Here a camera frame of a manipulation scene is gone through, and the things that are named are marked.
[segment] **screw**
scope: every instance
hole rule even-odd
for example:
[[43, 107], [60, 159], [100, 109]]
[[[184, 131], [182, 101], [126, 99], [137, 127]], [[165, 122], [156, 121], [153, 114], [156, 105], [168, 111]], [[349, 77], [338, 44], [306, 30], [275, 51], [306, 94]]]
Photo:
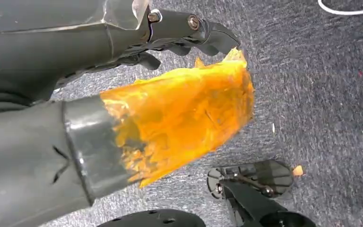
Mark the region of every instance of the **screw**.
[[187, 19], [187, 22], [189, 23], [189, 26], [191, 29], [193, 29], [194, 31], [197, 31], [199, 28], [199, 20], [198, 17], [195, 15], [190, 15], [189, 18]]
[[148, 14], [148, 21], [151, 23], [158, 22], [160, 19], [159, 15], [157, 13], [150, 13]]
[[223, 191], [223, 188], [220, 184], [216, 184], [216, 192], [219, 193], [219, 194], [222, 194], [222, 191]]
[[268, 196], [268, 197], [271, 197], [273, 195], [273, 189], [269, 186], [265, 186], [263, 189], [262, 189], [262, 194]]
[[285, 227], [285, 222], [283, 220], [279, 220], [280, 227]]

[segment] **gray carpet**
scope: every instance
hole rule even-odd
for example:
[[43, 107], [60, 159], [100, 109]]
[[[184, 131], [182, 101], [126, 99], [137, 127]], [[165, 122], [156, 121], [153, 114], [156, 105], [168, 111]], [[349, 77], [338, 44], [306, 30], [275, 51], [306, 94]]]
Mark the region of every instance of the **gray carpet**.
[[[363, 9], [363, 0], [325, 1], [336, 9]], [[320, 227], [363, 227], [363, 16], [339, 17], [316, 0], [162, 0], [158, 8], [197, 13], [232, 29], [256, 88], [255, 119], [216, 153], [154, 184], [129, 187], [45, 227], [94, 227], [115, 217], [155, 208], [199, 215], [209, 227], [231, 225], [226, 206], [206, 189], [206, 173], [217, 165], [276, 158], [303, 165], [289, 194], [278, 199]], [[75, 99], [146, 79], [179, 67], [187, 57], [156, 53], [156, 71], [119, 67], [72, 82], [55, 99]]]

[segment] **transparent plastic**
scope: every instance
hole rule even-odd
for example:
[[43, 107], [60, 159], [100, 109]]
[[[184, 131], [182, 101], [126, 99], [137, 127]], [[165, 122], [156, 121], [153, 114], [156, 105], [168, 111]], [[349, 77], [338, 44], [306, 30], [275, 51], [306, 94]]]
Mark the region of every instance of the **transparent plastic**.
[[64, 31], [106, 24], [140, 27], [149, 0], [0, 0], [0, 32]]
[[95, 19], [126, 30], [140, 27], [149, 0], [105, 0]]

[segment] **orange fragment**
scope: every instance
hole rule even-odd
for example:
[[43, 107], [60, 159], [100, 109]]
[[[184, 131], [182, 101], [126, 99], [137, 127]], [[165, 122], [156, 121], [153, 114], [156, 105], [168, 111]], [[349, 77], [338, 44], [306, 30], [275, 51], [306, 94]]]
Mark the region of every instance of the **orange fragment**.
[[304, 174], [304, 171], [303, 171], [301, 165], [298, 165], [296, 168], [294, 168], [293, 176], [302, 176], [303, 174]]

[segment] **torn orange material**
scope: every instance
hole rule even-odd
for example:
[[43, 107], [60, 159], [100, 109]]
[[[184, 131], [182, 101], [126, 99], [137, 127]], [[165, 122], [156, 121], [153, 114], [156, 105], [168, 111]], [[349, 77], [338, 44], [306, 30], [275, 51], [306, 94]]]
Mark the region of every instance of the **torn orange material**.
[[217, 64], [196, 60], [150, 80], [100, 94], [118, 126], [130, 181], [145, 186], [215, 150], [251, 118], [254, 88], [243, 53], [233, 49]]
[[304, 171], [302, 169], [301, 165], [298, 165], [296, 168], [294, 168], [293, 170], [293, 176], [302, 176], [304, 175]]

